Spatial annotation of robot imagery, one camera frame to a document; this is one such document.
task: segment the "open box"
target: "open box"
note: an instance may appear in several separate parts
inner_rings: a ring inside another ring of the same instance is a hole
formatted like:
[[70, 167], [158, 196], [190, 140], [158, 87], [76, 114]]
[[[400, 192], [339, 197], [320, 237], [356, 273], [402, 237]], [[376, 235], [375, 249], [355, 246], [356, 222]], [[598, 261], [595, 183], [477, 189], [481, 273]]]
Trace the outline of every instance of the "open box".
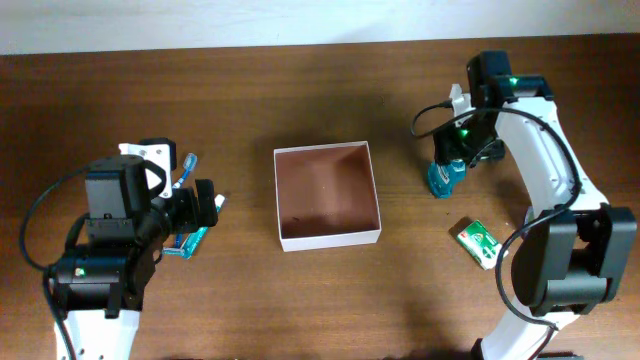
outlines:
[[284, 251], [375, 243], [382, 230], [366, 141], [273, 151]]

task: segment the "white wall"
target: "white wall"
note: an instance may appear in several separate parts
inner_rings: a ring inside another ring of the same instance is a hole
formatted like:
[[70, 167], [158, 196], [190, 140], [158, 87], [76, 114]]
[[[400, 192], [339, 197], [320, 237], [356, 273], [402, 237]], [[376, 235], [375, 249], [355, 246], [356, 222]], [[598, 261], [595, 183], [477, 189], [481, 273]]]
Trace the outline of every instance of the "white wall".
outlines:
[[639, 32], [638, 0], [0, 0], [0, 53]]

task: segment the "wooden table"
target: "wooden table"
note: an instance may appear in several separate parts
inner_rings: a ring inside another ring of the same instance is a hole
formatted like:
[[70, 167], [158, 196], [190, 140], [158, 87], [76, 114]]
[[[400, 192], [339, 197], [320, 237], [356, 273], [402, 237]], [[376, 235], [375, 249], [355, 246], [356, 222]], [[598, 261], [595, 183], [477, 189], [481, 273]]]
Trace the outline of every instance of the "wooden table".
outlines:
[[[585, 171], [612, 204], [640, 216], [638, 35], [0, 57], [2, 357], [55, 358], [40, 275], [17, 246], [27, 206], [119, 142], [153, 136], [175, 140], [180, 161], [197, 154], [196, 175], [229, 204], [194, 258], [157, 269], [132, 359], [446, 359], [468, 350], [505, 307], [493, 272], [449, 230], [468, 216], [505, 239], [529, 198], [508, 156], [471, 171], [453, 198], [434, 199], [421, 173], [432, 141], [413, 141], [408, 123], [452, 83], [466, 89], [467, 61], [495, 48], [509, 51], [516, 73], [547, 78]], [[447, 116], [429, 114], [424, 128]], [[273, 149], [357, 140], [371, 147], [378, 243], [282, 252]], [[62, 254], [84, 194], [74, 180], [40, 209], [28, 231], [35, 259]], [[639, 358], [639, 283], [636, 244], [618, 297], [548, 350]]]

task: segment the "white box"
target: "white box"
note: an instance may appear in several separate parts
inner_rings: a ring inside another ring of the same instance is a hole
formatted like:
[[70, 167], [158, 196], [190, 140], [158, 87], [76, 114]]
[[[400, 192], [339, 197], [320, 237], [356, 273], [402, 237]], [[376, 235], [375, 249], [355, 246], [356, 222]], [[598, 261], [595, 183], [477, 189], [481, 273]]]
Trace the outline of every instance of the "white box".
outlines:
[[382, 225], [366, 141], [273, 151], [284, 251], [372, 244]]

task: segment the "white bracket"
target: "white bracket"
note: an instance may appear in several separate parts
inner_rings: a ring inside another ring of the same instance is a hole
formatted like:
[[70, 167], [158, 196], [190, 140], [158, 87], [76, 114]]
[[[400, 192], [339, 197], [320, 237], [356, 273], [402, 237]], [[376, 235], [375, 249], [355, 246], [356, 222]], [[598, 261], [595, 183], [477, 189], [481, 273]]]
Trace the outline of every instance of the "white bracket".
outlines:
[[[160, 166], [164, 172], [166, 178], [166, 183], [164, 189], [160, 193], [160, 197], [168, 199], [172, 196], [171, 191], [171, 150], [169, 145], [167, 144], [159, 144], [159, 145], [137, 145], [137, 144], [119, 144], [118, 148], [120, 149], [120, 154], [122, 155], [138, 155], [141, 156], [145, 160], [149, 160], [156, 165]], [[160, 184], [162, 180], [151, 172], [150, 170], [146, 171], [147, 174], [147, 186], [149, 189], [154, 186]]]
[[[453, 105], [453, 116], [458, 116], [467, 111], [475, 109], [473, 106], [471, 106], [471, 95], [463, 94], [460, 84], [451, 85], [449, 99], [451, 100], [451, 105]], [[456, 121], [456, 127], [460, 127], [465, 121], [467, 121], [469, 117], [471, 117], [471, 115], [465, 116], [464, 118]]]

